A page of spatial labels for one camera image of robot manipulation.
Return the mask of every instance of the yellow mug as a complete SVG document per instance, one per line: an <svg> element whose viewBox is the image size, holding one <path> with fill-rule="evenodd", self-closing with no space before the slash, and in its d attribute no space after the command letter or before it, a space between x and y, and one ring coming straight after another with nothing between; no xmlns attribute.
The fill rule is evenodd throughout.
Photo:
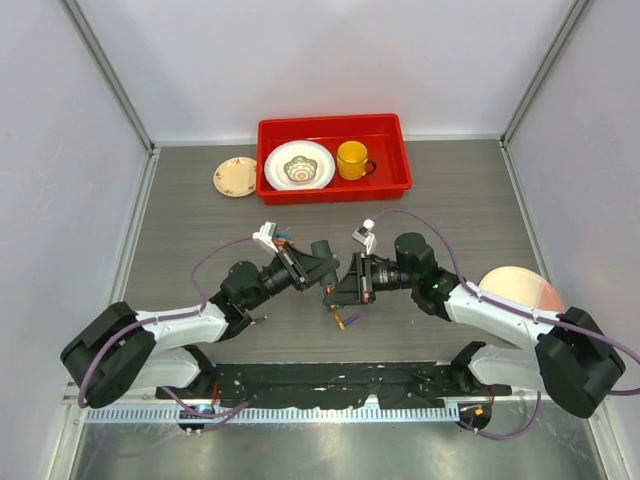
<svg viewBox="0 0 640 480"><path fill-rule="evenodd" d="M338 147L338 173L345 180L358 180L376 171L376 162L369 158L367 147L362 143L350 140ZM367 164L373 170L367 170Z"/></svg>

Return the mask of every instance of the cable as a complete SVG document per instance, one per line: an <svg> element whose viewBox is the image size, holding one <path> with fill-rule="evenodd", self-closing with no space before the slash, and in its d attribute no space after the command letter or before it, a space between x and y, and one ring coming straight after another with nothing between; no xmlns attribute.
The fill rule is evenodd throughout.
<svg viewBox="0 0 640 480"><path fill-rule="evenodd" d="M180 397L178 397L175 393L173 393L167 387L160 387L160 388L162 390L164 390L164 393L169 395L178 405L180 405L182 408L184 408L184 410L187 413L190 413L191 415L196 415L196 416L201 417L201 418L222 418L222 417L226 417L227 415L231 415L233 417L233 416L237 415L238 413L240 413L242 410L244 410L248 405L247 402L243 402L240 405L238 405L237 407L234 407L231 410L228 410L226 412L222 412L222 413L203 413L203 412L199 412L198 410L196 410L194 408L191 408L189 405L184 403Z"/></svg>
<svg viewBox="0 0 640 480"><path fill-rule="evenodd" d="M80 408L86 408L86 407L89 406L87 404L87 402L86 402L85 397L86 397L86 394L87 394L87 389L89 388L89 383L91 382L91 378L93 377L93 374L97 370L98 365L100 365L100 362L104 358L105 354L109 351L109 349L116 342L118 342L122 337L124 337L127 333L129 333L132 330L135 330L138 327L142 327L142 326L148 325L150 323L166 322L168 320L178 320L178 319L181 319L181 318L187 318L187 317L190 317L192 315L197 315L198 313L201 313L206 308L208 299L207 299L206 292L202 289L202 287L200 286L200 284L196 280L196 272L202 266L202 264L204 264L204 262L209 260L209 258L214 256L219 251L224 250L225 248L230 247L231 245L235 245L235 244L241 243L241 242L246 242L247 240L251 240L251 237L240 238L238 240L234 240L232 242L226 243L226 244L216 248L215 250L213 250L208 255L206 255L202 260L200 260L195 265L195 267L193 267L193 270L191 271L191 282L193 283L193 286L196 288L196 291L198 292L198 294L200 295L200 298L202 300L202 304L200 305L199 308L197 308L196 310L192 310L190 312L186 312L186 313L175 313L175 314L172 314L172 315L164 315L164 316L160 316L160 317L157 317L157 318L150 318L150 319L147 319L147 320L139 320L139 321L133 322L132 324L127 325L122 330L120 330L118 333L113 335L109 340L107 340L107 342L98 351L98 354L95 356L95 358L93 359L93 361L89 365L89 368L87 369L87 373L85 373L84 378L82 379L82 383L80 384L80 392L78 393L78 406Z"/></svg>
<svg viewBox="0 0 640 480"><path fill-rule="evenodd" d="M433 231L433 233L435 233L440 240L442 240L442 243L444 243L444 246L447 248L448 252L449 252L449 256L451 257L451 262L453 263L453 269L456 272L456 276L458 277L458 281L460 282L460 285L462 285L462 287L469 292L471 295L473 295L476 298L479 298L479 291L474 290L473 288L471 288L471 286L467 283L467 281L465 280L465 278L462 276L462 271L460 269L460 265L458 264L458 259L456 258L455 252L453 251L453 247L451 246L451 243L449 243L449 240L447 240L447 237L444 236L444 234L440 231L440 229L438 229L435 225L430 224L427 220L425 220L424 218L422 218L420 215L418 215L417 213L414 213L410 210L406 210L404 208L390 208L388 210L383 210L382 212L378 213L377 215L373 216L371 219L373 221L377 221L378 218L381 218L389 213L392 212L396 212L396 213L404 213L405 215L409 215L417 220L419 220L420 222L422 222L426 227L428 227L429 229L431 229ZM578 327L576 325L571 325L570 323L566 323L566 322L562 322L560 320L558 320L557 318L552 319L552 318L545 318L545 317L533 317L533 315L525 310L520 310L519 308L513 307L511 305L508 305L504 302L502 302L501 300L499 300L498 298L492 298L490 296L487 296L486 294L482 294L482 301L483 302L487 302L490 303L491 305L494 305L498 308L501 308L503 310L506 310L508 312L511 312L515 315L518 315L520 317L526 318L528 320L532 320L532 321L537 321L540 323L544 323L546 325L553 325L554 327L560 327L560 328L564 328L565 330L571 330L572 332L576 332L576 333L580 333L582 335L585 335L587 337L591 337L591 338L595 338L596 340L601 341L602 343L605 343L607 345L610 345L614 348L617 348L618 350L626 353L627 355L629 355L629 357L631 357L633 359L634 362L636 362L638 365L640 365L640 355L637 354L636 352L634 352L633 350L631 350L629 347L623 345L622 343L618 342L617 340L613 340L611 338L605 337L604 335L601 335L599 333L596 332L592 332L591 330L587 330L586 328L582 328L582 327ZM638 388L633 388L630 390L611 390L609 392L609 395L617 395L617 396L632 396L632 395L639 395L640 394L640 387Z"/></svg>
<svg viewBox="0 0 640 480"><path fill-rule="evenodd" d="M464 428L466 428L467 430L469 430L470 432L480 435L481 437L491 438L492 440L513 440L514 438L521 437L522 435L527 433L529 430L531 430L531 427L533 427L533 424L536 422L538 413L540 413L541 405L542 405L542 394L538 392L538 396L536 398L536 408L533 411L533 415L531 416L529 423L527 423L527 425L522 430L516 433L502 434L502 433L490 433L490 432L484 432L482 430L476 430L472 426L473 417L471 418L471 423L465 423L462 420L460 420L458 423L462 425Z"/></svg>
<svg viewBox="0 0 640 480"><path fill-rule="evenodd" d="M216 400L220 398L220 385L218 380L213 383L213 396L211 397L211 409L213 410L214 405L216 404Z"/></svg>
<svg viewBox="0 0 640 480"><path fill-rule="evenodd" d="M493 404L496 402L496 397L493 394L493 390L491 387L484 387L487 392L487 396L489 397L489 407L493 407Z"/></svg>
<svg viewBox="0 0 640 480"><path fill-rule="evenodd" d="M204 427L200 433L205 433L205 432L212 432L214 430L217 430L218 428L220 428L221 426L229 423L234 417L236 417L242 410L244 410L247 407L247 403L243 403L238 405L239 410L237 410L236 412L234 412L233 414L229 415L231 413L231 410L229 412L225 412L227 414L227 417L224 420L221 420L217 423L211 424L211 425L207 425L206 427ZM139 458L142 457L143 455L146 455L147 453L150 453L154 450L157 450L159 447L161 447L162 445L164 445L165 443L169 442L170 440L173 440L176 437L181 437L184 435L184 432L182 430L178 430L170 435L167 435L166 437L164 437L162 440L157 441L156 443L154 443L153 445L148 446L147 448L141 450L140 452L136 452L136 453L120 453L120 452L112 452L111 450L107 450L104 447L104 443L107 439L108 435L105 435L104 437L96 440L96 447L94 449L94 451L91 453L91 456L89 457L89 461L87 462L86 466L84 467L84 471L82 473L82 476L80 477L81 480L86 480L88 478L89 473L91 473L91 470L93 469L93 464L95 463L97 457L98 457L98 452L100 450L102 450L103 452L107 453L108 455L111 455L115 458L124 458L124 459L129 459L129 458Z"/></svg>

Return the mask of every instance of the red plastic tray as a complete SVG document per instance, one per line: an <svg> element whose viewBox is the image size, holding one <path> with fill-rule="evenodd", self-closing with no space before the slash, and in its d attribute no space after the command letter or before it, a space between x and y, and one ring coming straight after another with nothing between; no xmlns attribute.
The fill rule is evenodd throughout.
<svg viewBox="0 0 640 480"><path fill-rule="evenodd" d="M334 161L343 142L357 140L366 145L378 168L372 175L349 181L336 166L325 188L278 191L267 181L263 166L275 148L292 140L317 142L331 152ZM263 120L258 127L257 160L256 193L267 205L388 200L402 197L412 184L400 120L393 113Z"/></svg>

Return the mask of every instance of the white wall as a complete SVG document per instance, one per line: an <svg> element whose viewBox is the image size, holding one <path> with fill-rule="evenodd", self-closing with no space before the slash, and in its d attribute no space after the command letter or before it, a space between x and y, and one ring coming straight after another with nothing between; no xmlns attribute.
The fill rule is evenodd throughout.
<svg viewBox="0 0 640 480"><path fill-rule="evenodd" d="M42 479L62 348L104 308L145 159L58 2L0 2L0 476Z"/></svg>
<svg viewBox="0 0 640 480"><path fill-rule="evenodd" d="M565 299L640 351L640 3L597 1L515 137L544 255ZM640 386L624 358L622 387ZM640 478L638 397L614 401Z"/></svg>
<svg viewBox="0 0 640 480"><path fill-rule="evenodd" d="M571 0L80 0L154 140L392 111L406 134L502 133Z"/></svg>

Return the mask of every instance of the gray tabletop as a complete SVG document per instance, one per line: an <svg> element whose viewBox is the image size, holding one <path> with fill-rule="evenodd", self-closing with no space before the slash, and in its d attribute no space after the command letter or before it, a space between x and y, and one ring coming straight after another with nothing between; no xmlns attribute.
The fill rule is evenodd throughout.
<svg viewBox="0 0 640 480"><path fill-rule="evenodd" d="M400 200L265 206L255 195L227 198L212 184L216 167L234 156L255 158L255 146L164 148L129 277L125 298L133 308L166 310L198 303L189 275L195 263L230 240L250 236L265 220L278 223L296 246L328 239L344 273L358 245L351 232L366 217L390 207L419 212L451 240L465 276L475 282L490 270L518 265L537 270L531 245L497 141L408 142L413 188ZM393 256L393 240L423 233L445 268L440 241L414 219L393 214L376 226L378 249ZM252 242L211 259L198 278L211 294L239 260L258 267L270 258ZM361 318L341 331L321 304L320 287L289 289L261 306L266 322L203 350L224 362L329 362L451 360L472 340L504 342L472 327L449 324L418 310L409 292L383 292L375 304L345 309Z"/></svg>

